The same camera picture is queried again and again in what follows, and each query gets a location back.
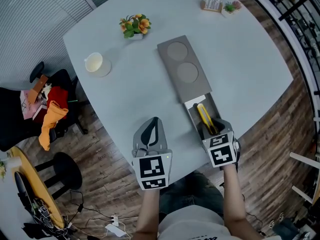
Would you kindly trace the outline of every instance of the green leaf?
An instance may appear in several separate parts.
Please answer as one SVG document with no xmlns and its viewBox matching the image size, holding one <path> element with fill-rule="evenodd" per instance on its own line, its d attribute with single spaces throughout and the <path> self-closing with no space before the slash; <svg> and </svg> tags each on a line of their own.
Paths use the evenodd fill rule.
<svg viewBox="0 0 320 240">
<path fill-rule="evenodd" d="M 132 24 L 133 28 L 136 29 L 138 25 L 139 25 L 139 21 L 137 19 L 134 19 Z"/>
<path fill-rule="evenodd" d="M 125 24 L 125 28 L 130 31 L 134 29 L 134 27 L 128 23 Z"/>
<path fill-rule="evenodd" d="M 124 34 L 124 38 L 130 38 L 131 35 L 133 35 L 134 32 L 133 31 L 128 31 L 127 33 Z"/>
</svg>

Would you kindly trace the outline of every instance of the jeans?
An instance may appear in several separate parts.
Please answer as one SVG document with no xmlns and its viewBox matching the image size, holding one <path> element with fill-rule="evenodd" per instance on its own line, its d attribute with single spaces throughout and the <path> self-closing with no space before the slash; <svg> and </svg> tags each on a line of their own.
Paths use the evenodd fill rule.
<svg viewBox="0 0 320 240">
<path fill-rule="evenodd" d="M 194 171 L 160 190 L 159 222 L 181 208 L 197 205 L 224 218 L 224 198 L 220 191 L 200 172 Z"/>
</svg>

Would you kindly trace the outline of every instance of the white shirt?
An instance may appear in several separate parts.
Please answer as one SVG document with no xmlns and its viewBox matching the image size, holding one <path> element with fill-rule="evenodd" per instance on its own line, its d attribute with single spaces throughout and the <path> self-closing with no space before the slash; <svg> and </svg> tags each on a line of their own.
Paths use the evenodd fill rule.
<svg viewBox="0 0 320 240">
<path fill-rule="evenodd" d="M 158 240 L 239 240 L 231 236 L 214 211 L 190 205 L 168 214 L 159 225 Z M 281 240 L 280 236 L 268 240 Z"/>
</svg>

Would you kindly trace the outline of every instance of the black chair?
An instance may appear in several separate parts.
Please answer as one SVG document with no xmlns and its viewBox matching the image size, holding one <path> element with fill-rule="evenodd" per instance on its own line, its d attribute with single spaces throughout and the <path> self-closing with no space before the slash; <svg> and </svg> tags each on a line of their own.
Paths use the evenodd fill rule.
<svg viewBox="0 0 320 240">
<path fill-rule="evenodd" d="M 44 62 L 40 62 L 30 75 L 30 83 L 36 78 L 40 78 L 42 71 L 45 68 Z M 68 72 L 61 69 L 53 76 L 49 77 L 47 83 L 54 86 L 60 86 L 68 91 L 68 101 L 75 101 L 76 85 L 78 78 L 72 82 Z M 21 104 L 20 91 L 9 90 L 0 87 L 1 109 L 0 109 L 0 150 L 7 151 L 19 142 L 34 136 L 39 136 L 41 133 L 41 123 L 34 123 L 32 118 L 24 120 Z M 84 129 L 78 119 L 79 108 L 89 104 L 89 101 L 69 102 L 68 113 L 66 119 L 61 119 L 54 129 L 50 131 L 50 142 L 64 136 L 68 127 L 76 124 L 82 134 L 87 134 L 88 130 Z"/>
</svg>

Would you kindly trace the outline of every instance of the wood plank flooring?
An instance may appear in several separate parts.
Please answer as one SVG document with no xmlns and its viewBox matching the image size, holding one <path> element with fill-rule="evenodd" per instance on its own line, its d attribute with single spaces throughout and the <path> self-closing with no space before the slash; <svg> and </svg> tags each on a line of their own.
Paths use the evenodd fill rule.
<svg viewBox="0 0 320 240">
<path fill-rule="evenodd" d="M 257 230 L 262 227 L 262 231 L 270 236 L 273 232 L 268 228 L 268 224 L 270 220 L 277 219 L 282 211 L 287 217 L 292 216 L 295 211 L 299 211 L 301 216 L 306 212 L 302 206 L 304 200 L 291 190 L 291 186 L 295 184 L 302 188 L 310 168 L 290 158 L 289 153 L 310 156 L 307 153 L 315 134 L 313 112 L 299 66 L 280 31 L 254 0 L 240 1 L 270 35 L 294 79 L 273 107 L 240 138 L 242 154 L 238 176 L 245 206 L 248 213 L 262 220 L 263 227 L 253 216 L 248 215 L 247 218 Z M 80 86 L 78 96 L 86 99 Z M 80 121 L 88 128 L 88 135 L 82 135 L 74 126 L 65 137 L 51 145 L 49 152 L 40 147 L 37 138 L 30 138 L 25 143 L 24 151 L 34 165 L 50 160 L 56 152 L 69 154 L 82 173 L 81 191 L 85 207 L 98 209 L 107 216 L 137 216 L 142 202 L 142 191 L 131 166 L 119 152 L 108 135 L 108 129 L 102 126 L 90 105 L 81 111 Z M 221 171 L 213 169 L 210 164 L 199 170 L 223 192 L 223 188 L 219 187 L 223 182 Z M 41 171 L 44 180 L 52 174 L 51 169 Z M 50 191 L 53 193 L 59 187 L 57 184 L 51 187 Z M 70 198 L 68 192 L 57 199 L 62 214 L 69 218 L 78 208 L 70 202 Z M 79 193 L 72 193 L 73 203 L 80 204 L 81 200 Z M 95 211 L 83 210 L 72 222 L 78 228 L 85 228 L 90 218 L 106 219 Z M 135 231 L 136 219 L 123 222 L 129 234 Z M 83 230 L 95 236 L 104 236 L 106 224 L 103 220 L 90 220 Z M 79 231 L 75 236 L 81 240 L 87 239 L 87 236 Z M 118 239 L 111 234 L 107 238 Z"/>
</svg>

